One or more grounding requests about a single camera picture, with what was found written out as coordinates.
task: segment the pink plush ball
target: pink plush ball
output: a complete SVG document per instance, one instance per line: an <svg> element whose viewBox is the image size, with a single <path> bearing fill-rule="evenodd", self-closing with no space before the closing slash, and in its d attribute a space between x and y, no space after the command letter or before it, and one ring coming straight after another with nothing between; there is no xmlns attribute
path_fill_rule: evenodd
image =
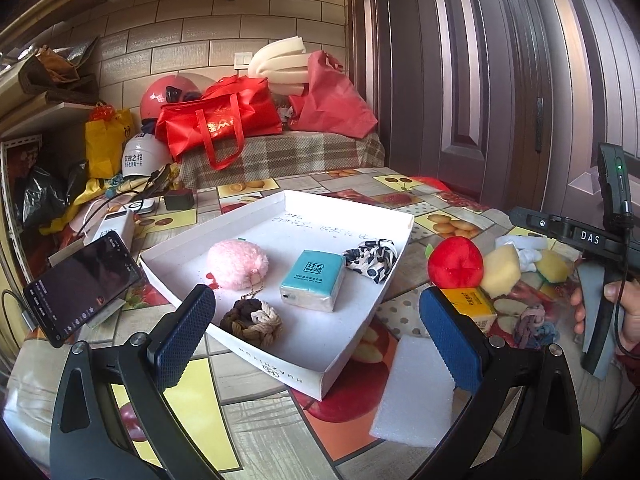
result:
<svg viewBox="0 0 640 480"><path fill-rule="evenodd" d="M209 249L207 267L221 288L243 290L264 279L269 260L256 244L244 240L224 240Z"/></svg>

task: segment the metal bolt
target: metal bolt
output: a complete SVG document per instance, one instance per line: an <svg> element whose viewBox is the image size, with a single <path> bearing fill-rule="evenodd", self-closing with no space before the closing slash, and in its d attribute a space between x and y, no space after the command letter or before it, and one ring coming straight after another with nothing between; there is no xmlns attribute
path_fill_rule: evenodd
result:
<svg viewBox="0 0 640 480"><path fill-rule="evenodd" d="M76 355L81 354L85 349L86 343L84 341L78 341L71 347L71 351Z"/></svg>
<svg viewBox="0 0 640 480"><path fill-rule="evenodd" d="M499 335L489 336L489 344L494 348L502 348L504 346L504 339Z"/></svg>
<svg viewBox="0 0 640 480"><path fill-rule="evenodd" d="M131 344L133 346L140 346L146 341L146 334L144 332L136 332L131 336Z"/></svg>
<svg viewBox="0 0 640 480"><path fill-rule="evenodd" d="M551 355L555 355L556 357L560 357L562 355L562 347L555 343L549 345L549 351Z"/></svg>

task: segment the human hand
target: human hand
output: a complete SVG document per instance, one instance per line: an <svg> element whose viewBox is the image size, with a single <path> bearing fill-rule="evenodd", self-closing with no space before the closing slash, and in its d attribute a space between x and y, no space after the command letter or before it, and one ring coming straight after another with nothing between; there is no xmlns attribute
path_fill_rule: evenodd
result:
<svg viewBox="0 0 640 480"><path fill-rule="evenodd" d="M621 283L613 282L605 285L605 298L612 303L616 303ZM571 295L570 303L575 307L574 318L576 323L574 331L577 334L581 334L584 332L586 310L582 302L582 289L580 287L576 288ZM625 321L620 333L620 342L626 350L631 351L640 343L640 283L636 280L625 283L620 305L625 309Z"/></svg>

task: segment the red plastic bag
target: red plastic bag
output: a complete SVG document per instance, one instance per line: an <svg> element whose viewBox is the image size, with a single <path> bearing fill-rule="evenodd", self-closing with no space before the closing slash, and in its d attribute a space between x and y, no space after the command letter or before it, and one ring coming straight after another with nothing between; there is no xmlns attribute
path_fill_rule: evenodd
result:
<svg viewBox="0 0 640 480"><path fill-rule="evenodd" d="M311 54L308 94L289 96L294 111L289 120L292 130L362 139L378 124L369 105L338 67L340 62L324 50Z"/></svg>
<svg viewBox="0 0 640 480"><path fill-rule="evenodd" d="M156 137L167 143L174 159L203 144L214 170L223 170L240 156L245 137L281 131L267 80L237 75L207 88L202 99L164 105L156 123ZM236 151L216 161L213 141L233 136Z"/></svg>

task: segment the helmet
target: helmet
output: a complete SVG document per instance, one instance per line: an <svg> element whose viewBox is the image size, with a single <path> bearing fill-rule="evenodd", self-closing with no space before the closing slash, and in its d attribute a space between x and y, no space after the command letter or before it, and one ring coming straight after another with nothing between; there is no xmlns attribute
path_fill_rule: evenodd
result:
<svg viewBox="0 0 640 480"><path fill-rule="evenodd" d="M146 89L140 101L140 118L157 119L160 107L167 103L179 103L188 92L199 92L194 83L181 75L167 75L154 81Z"/></svg>
<svg viewBox="0 0 640 480"><path fill-rule="evenodd" d="M124 147L122 176L151 176L172 158L167 145L153 134L137 134Z"/></svg>

